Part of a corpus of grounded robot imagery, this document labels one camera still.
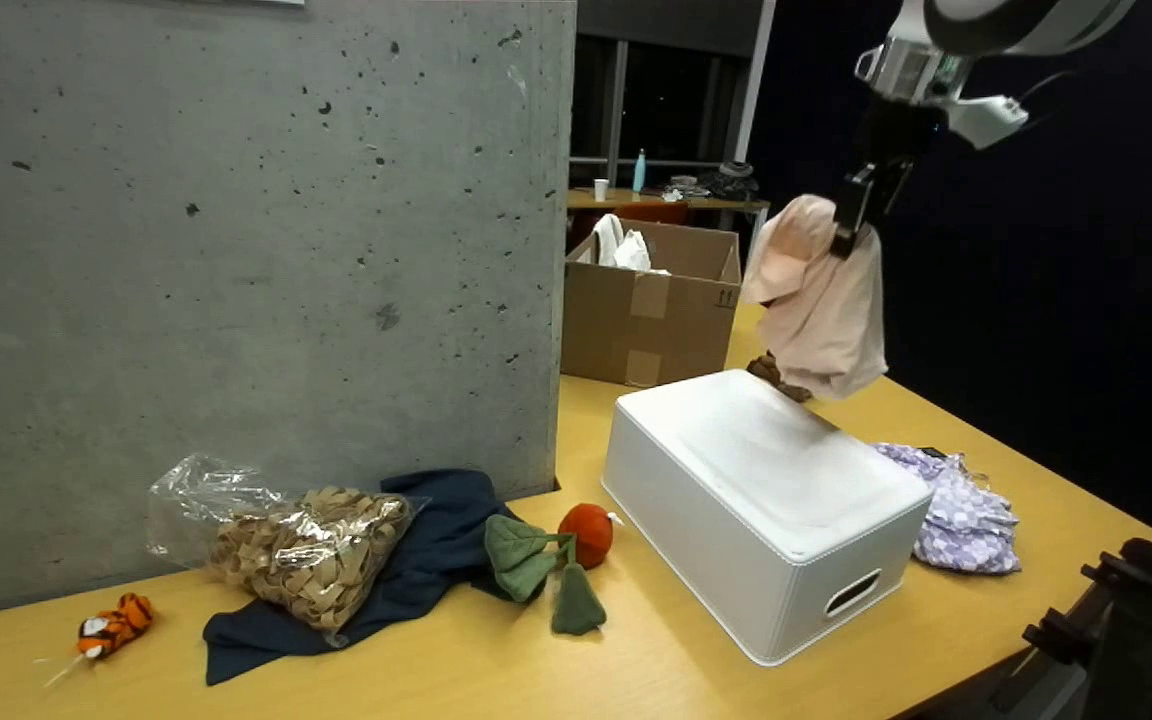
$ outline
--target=plastic bag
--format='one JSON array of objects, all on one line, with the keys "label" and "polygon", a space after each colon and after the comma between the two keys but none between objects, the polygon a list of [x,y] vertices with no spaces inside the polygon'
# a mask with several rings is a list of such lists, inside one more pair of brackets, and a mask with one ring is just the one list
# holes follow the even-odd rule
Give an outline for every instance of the plastic bag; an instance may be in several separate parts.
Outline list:
[{"label": "plastic bag", "polygon": [[199,561],[218,584],[339,633],[370,595],[414,503],[393,491],[311,490],[298,503],[255,490],[255,467],[189,457],[150,485],[150,554]]},{"label": "plastic bag", "polygon": [[597,245],[597,264],[666,275],[666,267],[653,264],[653,247],[647,247],[643,232],[635,232],[635,229],[625,232],[617,213],[603,213],[593,224],[593,238],[600,241]]}]

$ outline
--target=white container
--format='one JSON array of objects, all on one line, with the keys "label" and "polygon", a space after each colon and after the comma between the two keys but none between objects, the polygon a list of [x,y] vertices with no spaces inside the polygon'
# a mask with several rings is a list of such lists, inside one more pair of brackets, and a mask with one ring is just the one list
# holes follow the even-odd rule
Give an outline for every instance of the white container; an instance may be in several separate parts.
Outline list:
[{"label": "white container", "polygon": [[747,371],[617,400],[608,491],[763,670],[886,595],[926,485]]}]

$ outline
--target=towel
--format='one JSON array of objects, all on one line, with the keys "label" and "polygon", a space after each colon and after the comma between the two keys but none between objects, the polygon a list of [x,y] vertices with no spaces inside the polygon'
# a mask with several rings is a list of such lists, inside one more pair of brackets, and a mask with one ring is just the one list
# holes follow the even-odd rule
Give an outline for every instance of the towel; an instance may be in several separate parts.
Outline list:
[{"label": "towel", "polygon": [[279,655],[320,655],[359,646],[389,625],[433,611],[445,592],[465,581],[493,592],[482,519],[502,513],[502,501],[482,474],[438,467],[395,475],[378,490],[412,497],[424,510],[378,570],[366,605],[333,639],[265,602],[218,611],[203,627],[207,684],[224,684]]},{"label": "towel", "polygon": [[760,337],[781,386],[843,400],[886,371],[881,232],[859,229],[852,258],[832,258],[836,204],[787,199],[763,229],[745,294],[763,303]]}]

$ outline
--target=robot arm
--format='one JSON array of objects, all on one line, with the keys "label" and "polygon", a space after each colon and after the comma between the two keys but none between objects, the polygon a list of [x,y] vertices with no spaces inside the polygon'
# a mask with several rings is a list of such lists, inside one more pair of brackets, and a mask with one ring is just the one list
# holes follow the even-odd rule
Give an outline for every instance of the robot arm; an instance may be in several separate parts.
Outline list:
[{"label": "robot arm", "polygon": [[877,98],[859,120],[862,164],[841,189],[836,251],[857,245],[877,204],[893,204],[940,123],[970,148],[1029,123],[1012,98],[963,98],[970,60],[1062,56],[1101,39],[1129,8],[1133,0],[905,0],[886,39],[852,68]]}]

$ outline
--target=desk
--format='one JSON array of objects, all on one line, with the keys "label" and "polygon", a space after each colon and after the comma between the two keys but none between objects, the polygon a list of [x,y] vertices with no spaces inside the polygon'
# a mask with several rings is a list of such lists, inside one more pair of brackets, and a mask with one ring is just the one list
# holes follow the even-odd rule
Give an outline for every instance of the desk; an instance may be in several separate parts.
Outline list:
[{"label": "desk", "polygon": [[763,213],[767,199],[717,199],[717,198],[698,198],[698,199],[664,199],[660,193],[643,193],[632,198],[627,189],[608,189],[608,199],[597,199],[593,189],[571,189],[568,193],[568,208],[571,213],[635,213],[635,208],[690,208],[690,213]]},{"label": "desk", "polygon": [[[756,308],[736,312],[732,364],[760,353]],[[613,400],[625,389],[597,379],[559,386],[559,491],[517,501],[538,526],[600,490]],[[1022,625],[1068,609],[1088,581],[1078,565],[1148,537],[1139,519],[1078,491],[906,389],[881,379],[852,400],[821,405],[823,422],[862,441],[935,445],[963,451],[1021,513],[1022,574],[1008,581],[945,576],[913,565],[905,589],[781,670],[747,666],[706,620],[660,558],[618,527],[593,584],[608,609],[597,635],[550,635],[550,602],[511,609],[476,589],[455,589],[433,618],[311,662],[276,662],[218,688],[203,688],[199,627],[242,595],[199,574],[75,592],[0,611],[0,715],[893,715],[1022,639]],[[158,625],[94,673],[58,688],[39,684],[66,662],[75,620],[113,609],[114,592],[146,592]]]}]

